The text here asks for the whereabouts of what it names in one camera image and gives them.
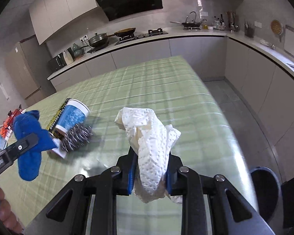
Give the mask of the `person's left hand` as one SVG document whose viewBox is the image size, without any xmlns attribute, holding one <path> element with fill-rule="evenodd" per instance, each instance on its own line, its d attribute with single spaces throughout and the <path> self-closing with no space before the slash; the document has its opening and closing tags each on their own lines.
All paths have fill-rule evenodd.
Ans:
<svg viewBox="0 0 294 235">
<path fill-rule="evenodd" d="M 19 223 L 17 217 L 11 210 L 10 203 L 5 199 L 4 191 L 0 188 L 0 220 L 3 222 L 6 228 L 22 234 L 22 226 Z"/>
</svg>

